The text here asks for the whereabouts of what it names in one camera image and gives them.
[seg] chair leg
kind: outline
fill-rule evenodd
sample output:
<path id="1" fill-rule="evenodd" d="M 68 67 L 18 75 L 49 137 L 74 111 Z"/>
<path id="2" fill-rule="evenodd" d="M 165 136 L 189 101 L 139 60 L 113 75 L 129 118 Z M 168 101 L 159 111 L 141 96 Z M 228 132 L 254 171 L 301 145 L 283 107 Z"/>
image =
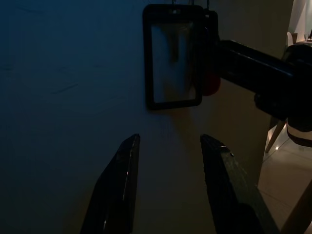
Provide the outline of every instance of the chair leg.
<path id="1" fill-rule="evenodd" d="M 271 140 L 268 143 L 267 148 L 265 149 L 264 152 L 268 153 L 270 151 L 270 149 L 272 148 L 274 142 L 276 141 L 278 135 L 281 133 L 281 131 L 283 130 L 284 126 L 285 126 L 286 121 L 279 121 L 274 132 L 273 135 L 271 137 Z"/>

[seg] tile floor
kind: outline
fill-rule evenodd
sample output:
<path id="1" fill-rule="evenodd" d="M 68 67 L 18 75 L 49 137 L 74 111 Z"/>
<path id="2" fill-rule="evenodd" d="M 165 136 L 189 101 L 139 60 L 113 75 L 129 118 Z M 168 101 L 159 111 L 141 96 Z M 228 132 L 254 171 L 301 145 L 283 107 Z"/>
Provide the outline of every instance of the tile floor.
<path id="1" fill-rule="evenodd" d="M 273 130 L 268 133 L 269 142 Z M 258 188 L 279 229 L 312 179 L 312 148 L 296 145 L 286 126 L 264 154 Z M 305 234 L 312 234 L 312 225 Z"/>

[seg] white wall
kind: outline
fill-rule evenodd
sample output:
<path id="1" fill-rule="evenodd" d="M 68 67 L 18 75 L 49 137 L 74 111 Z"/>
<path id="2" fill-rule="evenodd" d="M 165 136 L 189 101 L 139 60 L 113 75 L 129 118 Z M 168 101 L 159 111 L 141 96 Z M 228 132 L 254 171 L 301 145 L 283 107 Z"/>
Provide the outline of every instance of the white wall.
<path id="1" fill-rule="evenodd" d="M 312 1 L 294 0 L 289 24 L 289 32 L 297 33 L 297 41 L 304 40 L 304 34 L 312 30 Z"/>
<path id="2" fill-rule="evenodd" d="M 292 14 L 288 31 L 297 33 L 297 41 L 304 40 L 304 34 L 307 33 L 307 4 L 310 0 L 294 0 Z"/>
<path id="3" fill-rule="evenodd" d="M 133 133 L 142 137 L 134 233 L 214 232 L 201 133 L 227 144 L 257 182 L 269 116 L 252 93 L 223 81 L 199 107 L 146 110 L 141 15 L 150 2 L 162 1 L 1 3 L 1 233 L 78 233 L 98 176 Z M 281 56 L 292 0 L 211 8 L 222 38 Z"/>

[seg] black badge holder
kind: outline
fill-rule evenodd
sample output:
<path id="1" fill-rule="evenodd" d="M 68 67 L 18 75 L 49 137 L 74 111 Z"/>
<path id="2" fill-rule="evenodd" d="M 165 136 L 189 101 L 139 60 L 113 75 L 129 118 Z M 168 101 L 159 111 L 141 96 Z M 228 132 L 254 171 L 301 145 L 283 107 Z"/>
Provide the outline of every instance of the black badge holder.
<path id="1" fill-rule="evenodd" d="M 193 46 L 193 57 L 195 58 L 196 81 L 193 86 L 196 91 L 194 99 L 170 102 L 155 102 L 154 78 L 153 78 L 153 51 L 152 51 L 152 25 L 166 23 L 192 22 L 193 38 L 196 40 Z M 205 13 L 201 6 L 175 5 L 175 4 L 150 4 L 143 11 L 143 36 L 144 36 L 144 58 L 145 58 L 145 84 L 146 103 L 151 110 L 173 109 L 180 107 L 197 106 L 202 101 L 201 79 L 204 74 L 203 58 L 204 51 L 201 45 L 204 41 Z"/>
<path id="2" fill-rule="evenodd" d="M 218 24 L 218 13 L 216 11 L 209 10 L 210 1 L 207 0 L 207 6 L 204 9 L 205 20 L 204 20 L 204 30 L 202 31 L 203 41 L 200 45 L 200 49 L 203 51 L 201 57 L 198 58 L 201 63 L 202 68 L 204 69 L 203 79 L 208 79 L 205 74 L 215 73 L 214 64 L 214 55 L 217 53 L 216 47 L 220 42 L 219 37 L 219 24 Z"/>

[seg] badge holder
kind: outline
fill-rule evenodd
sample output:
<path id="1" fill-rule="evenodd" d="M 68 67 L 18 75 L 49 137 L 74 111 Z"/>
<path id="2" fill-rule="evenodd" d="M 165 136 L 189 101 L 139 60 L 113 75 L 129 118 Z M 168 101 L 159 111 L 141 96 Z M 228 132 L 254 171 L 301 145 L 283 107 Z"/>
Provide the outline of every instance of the badge holder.
<path id="1" fill-rule="evenodd" d="M 202 59 L 204 58 L 205 12 L 201 6 L 176 5 L 174 2 L 173 4 L 150 4 L 143 11 L 146 103 L 151 110 L 197 106 L 202 101 L 201 79 L 205 69 Z M 162 37 L 153 38 L 155 28 Z M 179 34 L 187 35 L 185 36 L 187 43 L 185 43 L 186 39 L 181 39 L 183 37 Z M 181 49 L 185 44 L 187 44 L 186 49 Z M 161 53 L 164 52 L 169 55 L 161 57 Z M 181 58 L 185 59 L 187 68 L 179 65 Z M 163 65 L 156 67 L 153 62 Z M 176 90 L 168 89 L 166 81 L 163 95 L 165 98 L 157 96 L 155 89 L 158 87 L 162 89 L 163 84 L 162 81 L 156 80 L 156 76 L 170 79 L 176 76 L 176 73 L 170 71 L 173 67 L 179 68 L 179 66 L 181 69 L 176 69 L 175 72 L 185 69 L 186 75 L 178 77 L 176 83 L 178 85 L 188 83 L 183 88 L 186 87 L 186 92 L 192 89 L 193 96 L 187 99 L 181 98 L 182 100 L 167 98 L 174 96 Z"/>

